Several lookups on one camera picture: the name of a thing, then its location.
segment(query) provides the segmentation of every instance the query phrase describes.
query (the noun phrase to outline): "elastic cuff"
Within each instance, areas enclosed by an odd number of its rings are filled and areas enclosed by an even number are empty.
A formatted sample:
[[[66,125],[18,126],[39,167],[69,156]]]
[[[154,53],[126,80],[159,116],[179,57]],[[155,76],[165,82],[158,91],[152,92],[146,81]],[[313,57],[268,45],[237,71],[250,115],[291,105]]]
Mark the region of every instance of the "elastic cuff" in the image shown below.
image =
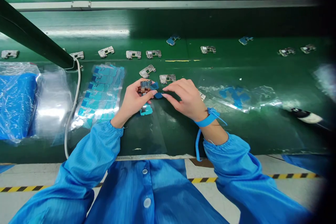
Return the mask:
[[[106,134],[107,136],[115,135],[117,137],[122,137],[122,135],[124,133],[124,128],[115,128],[115,127],[112,126],[112,124],[110,123],[110,121],[105,121],[105,122],[97,123],[97,124],[95,124],[93,126],[92,130],[94,128],[97,128],[96,131],[100,135]]]
[[[227,132],[227,135],[229,137],[228,140],[221,145],[215,145],[215,144],[210,143],[210,142],[208,142],[207,140],[204,139],[204,142],[203,142],[204,148],[213,149],[213,150],[219,150],[219,149],[226,150],[228,148],[231,148],[231,146],[234,144],[234,140],[232,139],[232,135],[229,134],[228,132]]]

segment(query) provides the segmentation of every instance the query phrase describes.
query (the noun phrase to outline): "blue sleeve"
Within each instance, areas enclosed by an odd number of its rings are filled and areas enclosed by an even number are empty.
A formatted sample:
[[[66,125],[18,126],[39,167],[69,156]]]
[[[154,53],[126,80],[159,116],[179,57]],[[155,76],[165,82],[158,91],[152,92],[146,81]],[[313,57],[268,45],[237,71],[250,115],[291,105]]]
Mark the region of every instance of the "blue sleeve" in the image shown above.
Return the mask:
[[[277,189],[274,180],[262,174],[261,164],[248,143],[236,135],[216,146],[204,141],[204,149],[218,175],[218,190],[241,214],[240,223],[299,223],[310,213]]]
[[[10,223],[83,223],[94,191],[120,151],[123,129],[93,126],[59,168],[55,184],[36,193]]]

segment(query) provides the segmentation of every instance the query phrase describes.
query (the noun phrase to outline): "electronic component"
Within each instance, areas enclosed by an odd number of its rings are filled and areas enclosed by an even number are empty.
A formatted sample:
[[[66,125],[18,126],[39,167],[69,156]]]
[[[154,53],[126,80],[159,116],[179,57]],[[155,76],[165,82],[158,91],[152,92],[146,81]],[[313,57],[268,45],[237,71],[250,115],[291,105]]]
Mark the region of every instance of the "electronic component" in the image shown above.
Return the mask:
[[[126,51],[126,58],[131,60],[133,57],[138,57],[138,59],[141,59],[141,52],[140,51]]]
[[[253,40],[253,37],[247,37],[247,36],[245,36],[245,37],[242,37],[241,39],[238,39],[238,41],[242,44],[242,45],[244,45],[244,46],[246,46],[247,45],[247,42],[248,41],[252,41]]]
[[[295,50],[292,47],[287,47],[283,50],[279,50],[279,54],[283,57],[287,57],[288,54],[295,54]]]
[[[161,84],[167,84],[167,81],[175,82],[176,81],[175,75],[160,75]]]
[[[4,50],[1,52],[1,58],[8,59],[8,57],[16,58],[19,54],[19,51],[16,50]]]
[[[144,80],[140,82],[140,87],[138,89],[138,94],[143,96],[144,94],[147,94],[151,90],[151,85],[152,85],[151,80]]]
[[[147,58],[151,59],[153,56],[158,56],[161,58],[161,51],[160,50],[152,50],[152,51],[146,51]]]
[[[199,95],[201,96],[201,99],[202,99],[202,101],[204,101],[204,99],[206,98],[206,96],[201,92],[201,91],[199,91]]]
[[[314,45],[312,45],[312,44],[308,44],[308,45],[306,45],[306,46],[304,46],[304,47],[301,47],[300,49],[301,49],[301,51],[303,51],[305,54],[308,54],[308,53],[310,53],[311,51],[315,51],[315,50],[316,50],[316,47],[315,47]]]
[[[153,109],[148,103],[145,103],[145,105],[142,106],[142,108],[140,109],[140,115],[145,116],[145,115],[152,114],[152,113],[153,113]]]
[[[156,69],[153,67],[153,65],[149,65],[148,67],[142,69],[139,74],[142,76],[142,78],[148,78],[150,72],[155,72]]]
[[[203,54],[207,54],[210,51],[213,52],[213,53],[216,53],[216,47],[202,46],[201,51],[202,51]]]
[[[81,58],[84,59],[84,52],[80,51],[80,52],[74,52],[72,54],[70,54],[70,56],[72,56],[73,58]]]
[[[175,45],[175,41],[180,39],[179,35],[173,35],[169,39],[167,39],[167,43],[171,46]]]
[[[104,49],[101,49],[98,51],[98,54],[101,58],[105,58],[107,56],[108,53],[114,53],[114,49],[112,46],[110,47],[106,47]]]

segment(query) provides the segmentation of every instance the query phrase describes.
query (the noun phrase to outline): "yellow line marking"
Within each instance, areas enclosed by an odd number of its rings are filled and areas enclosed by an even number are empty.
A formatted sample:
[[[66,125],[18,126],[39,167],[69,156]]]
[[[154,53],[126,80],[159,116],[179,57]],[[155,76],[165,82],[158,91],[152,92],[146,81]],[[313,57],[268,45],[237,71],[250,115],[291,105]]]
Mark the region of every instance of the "yellow line marking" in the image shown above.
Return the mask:
[[[310,179],[310,178],[313,179],[313,178],[315,178],[315,175],[316,175],[315,173],[308,173],[306,178],[307,179]]]
[[[32,191],[35,187],[36,187],[36,185],[28,186],[28,187],[27,187],[26,189],[24,189],[23,191]]]
[[[293,177],[292,177],[292,179],[300,179],[301,178],[301,174],[302,173],[294,173],[294,175],[293,175]]]
[[[200,59],[186,59],[186,60],[172,60],[172,61],[166,61],[166,62],[189,62],[189,61],[200,61]]]
[[[8,193],[16,192],[19,188],[21,187],[12,187],[11,189],[9,189]]]
[[[278,177],[278,179],[285,179],[286,176],[287,176],[287,174],[280,174],[279,177]]]
[[[213,183],[213,182],[215,182],[216,181],[216,177],[215,178],[209,178],[208,180],[207,180],[207,183]]]
[[[192,181],[193,183],[199,183],[201,182],[202,178],[194,178],[194,180]]]

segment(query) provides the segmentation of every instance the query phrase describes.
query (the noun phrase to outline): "white cable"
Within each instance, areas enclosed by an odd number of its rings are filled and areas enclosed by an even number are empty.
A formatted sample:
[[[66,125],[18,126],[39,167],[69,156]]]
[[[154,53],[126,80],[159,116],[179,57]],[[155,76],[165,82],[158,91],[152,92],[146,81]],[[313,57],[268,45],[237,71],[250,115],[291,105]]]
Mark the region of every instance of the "white cable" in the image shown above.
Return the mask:
[[[76,90],[76,95],[75,95],[75,100],[73,101],[73,106],[72,106],[72,110],[70,112],[69,115],[69,119],[68,122],[66,123],[65,126],[65,135],[64,135],[64,151],[65,151],[65,156],[68,159],[69,158],[69,153],[68,153],[68,129],[69,129],[69,125],[71,123],[72,120],[72,116],[74,114],[74,111],[76,109],[77,106],[77,98],[78,98],[78,94],[79,94],[79,86],[81,85],[81,67],[79,65],[79,61],[78,59],[74,58],[74,60],[77,62],[77,69],[78,69],[78,83],[77,83],[77,90]]]

